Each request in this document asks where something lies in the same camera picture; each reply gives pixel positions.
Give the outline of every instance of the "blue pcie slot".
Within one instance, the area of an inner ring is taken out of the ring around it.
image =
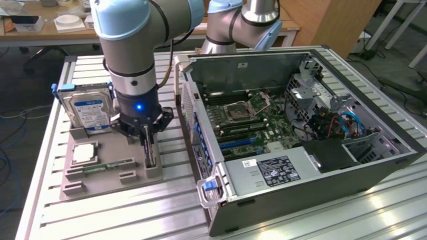
[[[254,143],[254,141],[255,141],[255,137],[250,138],[249,140],[235,141],[235,142],[231,142],[231,143],[223,143],[223,144],[219,145],[219,148],[221,149],[230,149],[230,148],[234,148],[234,147],[251,145]]]

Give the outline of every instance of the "wooden table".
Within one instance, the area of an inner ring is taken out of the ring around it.
[[[5,31],[5,20],[0,20],[0,47],[31,47],[31,46],[55,46],[55,45],[78,45],[97,44],[99,37],[94,29],[75,31],[69,33],[58,33],[54,19],[58,17],[58,12],[67,10],[67,7],[43,7],[41,2],[27,2],[25,5],[26,11],[42,16],[46,20],[42,32],[18,32],[15,29],[10,32]],[[297,32],[301,26],[291,20],[287,12],[282,9],[281,19],[283,20],[282,32],[279,34],[278,44],[283,47],[293,45]],[[206,29],[195,30],[189,39],[205,39]]]

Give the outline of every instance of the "floor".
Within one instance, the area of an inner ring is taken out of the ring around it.
[[[366,30],[374,33],[384,19],[385,16],[373,18]],[[388,35],[388,32],[394,29],[398,24],[400,23],[397,21],[392,22],[382,37]],[[378,76],[389,78],[410,88],[420,89],[427,83],[417,83],[417,80],[421,77],[417,73],[417,70],[409,68],[408,65],[425,47],[426,43],[427,36],[422,35],[413,29],[408,29],[405,35],[401,37],[392,50],[385,50],[382,46],[380,47],[380,50],[386,55],[386,59],[376,57],[370,61],[364,62]],[[189,41],[177,47],[177,51],[193,50],[194,47],[201,46],[202,41]],[[50,52],[49,55],[46,55],[38,62],[33,64],[35,74],[29,76],[23,73],[22,64],[31,54],[34,54],[39,49],[39,47],[31,47],[30,53],[22,54],[19,49],[14,47],[10,48],[7,55],[0,57],[0,112],[23,110],[35,106],[53,104],[54,96],[51,94],[51,84],[57,83],[59,80],[65,57],[58,52]],[[65,46],[65,49],[71,55],[78,56],[102,54],[102,51],[94,50],[91,45]],[[360,60],[356,55],[351,55],[350,58]],[[358,62],[353,62],[351,65],[370,81],[378,84],[377,78],[372,75],[366,66]],[[421,64],[417,66],[417,69],[427,69],[427,59],[424,59]],[[404,97],[396,90],[386,88],[384,91],[388,93],[392,99],[394,99],[401,105],[404,104]],[[421,113],[425,109],[425,104],[420,100],[409,97],[408,107],[410,110]],[[50,108],[43,108],[33,111],[29,114],[29,117],[37,117],[49,113]],[[427,126],[426,118],[420,116],[414,117],[425,126]],[[15,239],[22,217],[22,210],[26,203],[27,191],[31,185],[34,168],[45,136],[47,120],[47,117],[30,119],[26,123],[26,136],[13,147],[6,149],[9,158],[14,163],[22,182],[22,198],[14,209],[5,215],[0,215],[2,240]],[[22,121],[22,118],[17,118],[10,121],[10,123],[19,124]],[[5,139],[15,129],[17,126],[0,123],[0,139]],[[0,181],[5,179],[6,173],[7,172],[5,170],[0,171]],[[18,184],[14,179],[14,175],[11,175],[11,178],[0,188],[0,212],[11,205],[18,195]]]

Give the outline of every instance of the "aluminum table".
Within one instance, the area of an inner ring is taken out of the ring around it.
[[[427,147],[426,128],[337,53],[321,46],[317,46],[317,49],[404,129]],[[169,57],[169,53],[155,54],[158,83],[169,68]],[[106,82],[110,74],[102,62],[103,56],[69,58],[59,83]],[[177,111],[173,76],[174,73],[166,87],[159,90],[159,100],[163,106],[170,106]],[[347,93],[345,86],[326,72],[323,81],[338,95]],[[175,118],[167,130],[158,135],[163,181],[131,190],[61,202],[70,127],[71,122],[65,109],[55,100],[18,229],[18,240],[380,240],[427,237],[426,157],[406,169],[397,171],[366,192],[227,235],[210,237],[179,119]]]

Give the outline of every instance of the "hard drive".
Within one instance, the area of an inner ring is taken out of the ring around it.
[[[65,84],[58,97],[66,108],[73,128],[85,128],[89,135],[109,133],[115,115],[114,99],[107,83]]]

